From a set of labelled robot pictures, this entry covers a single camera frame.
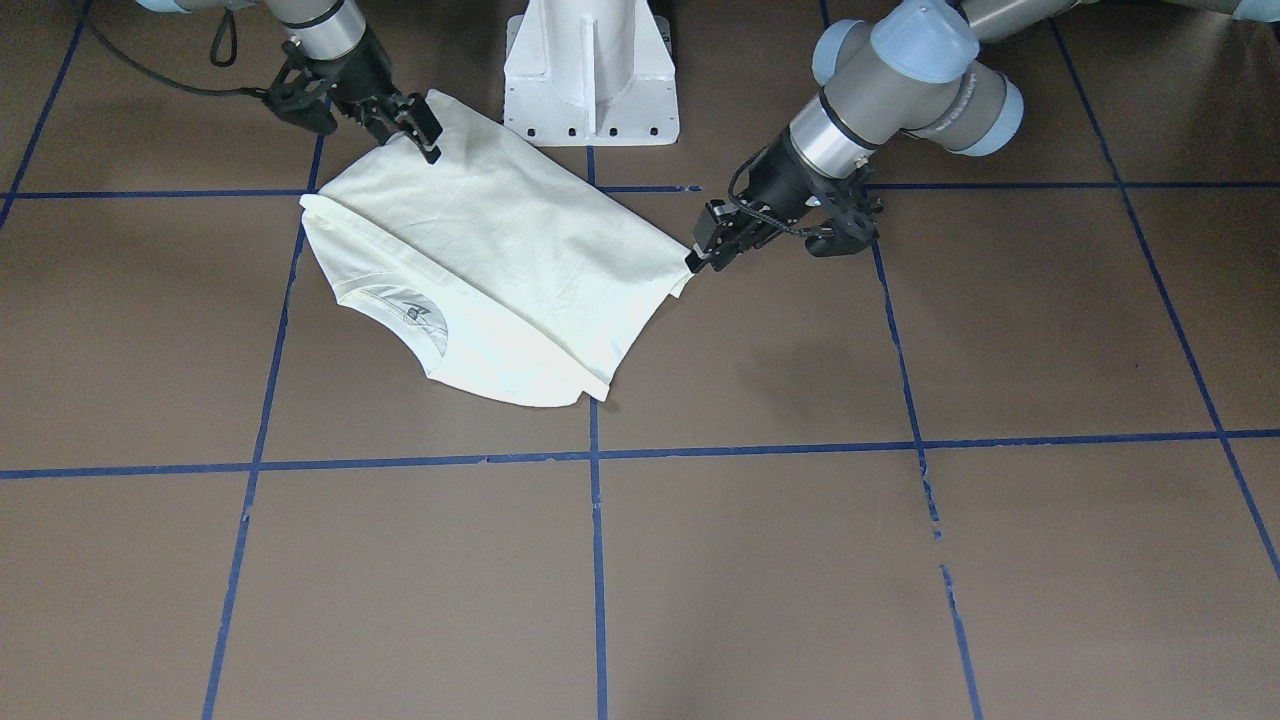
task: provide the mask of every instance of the white cloth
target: white cloth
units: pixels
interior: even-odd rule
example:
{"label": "white cloth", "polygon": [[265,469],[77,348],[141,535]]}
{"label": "white cloth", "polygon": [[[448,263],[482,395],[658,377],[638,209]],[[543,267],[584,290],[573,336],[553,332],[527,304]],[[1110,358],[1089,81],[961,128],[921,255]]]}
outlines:
{"label": "white cloth", "polygon": [[340,305],[394,332],[434,380],[517,405],[598,400],[686,249],[518,136],[431,92],[430,165],[392,138],[302,196]]}

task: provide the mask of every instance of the white mounting bracket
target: white mounting bracket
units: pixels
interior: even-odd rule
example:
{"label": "white mounting bracket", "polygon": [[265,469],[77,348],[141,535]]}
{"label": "white mounting bracket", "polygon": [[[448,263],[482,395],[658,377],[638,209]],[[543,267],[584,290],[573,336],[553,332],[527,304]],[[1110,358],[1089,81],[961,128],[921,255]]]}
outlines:
{"label": "white mounting bracket", "polygon": [[507,23],[504,124],[534,145],[671,145],[676,67],[645,0],[530,0]]}

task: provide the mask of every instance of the black cable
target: black cable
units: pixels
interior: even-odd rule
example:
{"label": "black cable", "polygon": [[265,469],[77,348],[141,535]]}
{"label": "black cable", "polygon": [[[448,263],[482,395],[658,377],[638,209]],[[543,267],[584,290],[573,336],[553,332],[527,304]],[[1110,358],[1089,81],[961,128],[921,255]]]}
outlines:
{"label": "black cable", "polygon": [[115,55],[115,58],[122,63],[124,63],[125,65],[129,65],[134,70],[138,70],[140,73],[147,76],[148,78],[156,82],[168,85],[174,90],[180,90],[183,92],[189,92],[192,95],[204,95],[206,97],[229,97],[236,95],[247,95],[250,97],[259,97],[259,99],[266,97],[266,88],[262,87],[229,87],[225,90],[214,90],[209,87],[196,87],[193,85],[187,85],[184,82],[178,82],[173,78],[165,77],[152,70],[151,68],[143,65],[142,63],[134,60],[133,58],[125,55],[123,50],[116,47],[115,44],[113,44],[110,40],[106,38],[105,35],[102,35],[102,31],[97,29],[97,26],[93,24],[93,20],[88,18],[88,10],[81,6],[81,4],[77,3],[76,0],[68,0],[68,1],[70,3],[72,8],[76,9],[76,14],[79,15],[79,19],[82,23],[84,23],[84,27],[88,28],[90,35],[97,38],[97,41],[102,44],[102,47],[106,47],[108,53]]}
{"label": "black cable", "polygon": [[[218,49],[223,46],[227,32],[232,33],[232,50],[225,60],[218,59]],[[236,54],[239,51],[239,37],[236,35],[236,14],[230,8],[223,9],[223,20],[218,23],[218,32],[214,33],[214,42],[209,46],[209,61],[215,68],[229,68],[236,64]]]}
{"label": "black cable", "polygon": [[780,220],[777,218],[773,218],[771,215],[765,215],[764,213],[756,210],[755,208],[749,206],[746,202],[742,202],[741,197],[739,197],[737,195],[733,193],[733,187],[737,186],[737,178],[740,178],[742,176],[742,172],[745,172],[746,168],[749,168],[753,163],[755,163],[755,160],[760,155],[763,155],[765,150],[768,150],[768,147],[762,147],[755,155],[751,155],[750,158],[748,158],[746,161],[742,163],[742,165],[739,167],[739,169],[733,172],[733,177],[731,177],[728,179],[728,199],[730,199],[730,201],[732,201],[733,205],[736,205],[739,210],[746,213],[751,218],[755,218],[756,220],[760,220],[762,223],[764,223],[764,224],[767,224],[767,225],[769,225],[769,227],[772,227],[774,229],[782,231],[782,232],[785,232],[787,234],[794,234],[794,236],[797,236],[797,237],[823,237],[823,236],[829,234],[831,233],[831,228],[823,228],[822,225],[814,225],[812,228],[804,228],[804,229],[799,229],[797,231],[797,229],[792,228],[791,225],[783,223],[782,220]]}

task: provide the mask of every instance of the brown floor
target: brown floor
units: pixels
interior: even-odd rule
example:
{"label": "brown floor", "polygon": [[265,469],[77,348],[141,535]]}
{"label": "brown floor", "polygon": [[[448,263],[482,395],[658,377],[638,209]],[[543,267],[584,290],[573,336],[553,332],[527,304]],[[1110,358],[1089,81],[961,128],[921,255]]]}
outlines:
{"label": "brown floor", "polygon": [[[216,14],[100,4],[183,79],[279,64],[264,9],[214,70]],[[896,140],[877,252],[698,277],[608,402],[538,411],[422,379],[297,245],[360,128],[9,5],[0,717],[1280,717],[1270,28],[1085,6],[989,49],[1007,149]],[[522,3],[361,5],[402,87],[498,117]],[[690,242],[823,17],[676,8],[680,142],[548,154]]]}

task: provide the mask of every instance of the light blue joint cap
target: light blue joint cap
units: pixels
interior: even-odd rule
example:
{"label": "light blue joint cap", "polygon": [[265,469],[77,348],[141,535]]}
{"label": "light blue joint cap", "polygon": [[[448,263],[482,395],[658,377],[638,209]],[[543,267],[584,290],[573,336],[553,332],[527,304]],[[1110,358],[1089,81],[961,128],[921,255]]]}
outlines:
{"label": "light blue joint cap", "polygon": [[813,79],[818,81],[818,85],[827,85],[831,76],[836,74],[836,67],[840,63],[840,49],[845,46],[845,38],[849,37],[849,33],[861,24],[861,22],[835,22],[818,38],[818,45],[813,49]]}
{"label": "light blue joint cap", "polygon": [[1280,0],[1240,0],[1231,17],[1260,23],[1280,22]]}
{"label": "light blue joint cap", "polygon": [[969,23],[942,0],[905,0],[872,29],[884,64],[920,82],[942,85],[963,76],[978,56]]}
{"label": "light blue joint cap", "polygon": [[179,5],[178,0],[138,0],[138,5],[142,5],[152,13],[191,13],[191,10]]}
{"label": "light blue joint cap", "polygon": [[1021,124],[1023,94],[1018,90],[1016,85],[1005,78],[1005,104],[1000,108],[1000,114],[996,115],[996,122],[991,126],[991,129],[978,142],[964,150],[952,150],[952,152],[970,158],[991,155],[1007,145],[1014,138],[1014,135],[1018,133],[1018,127]]}

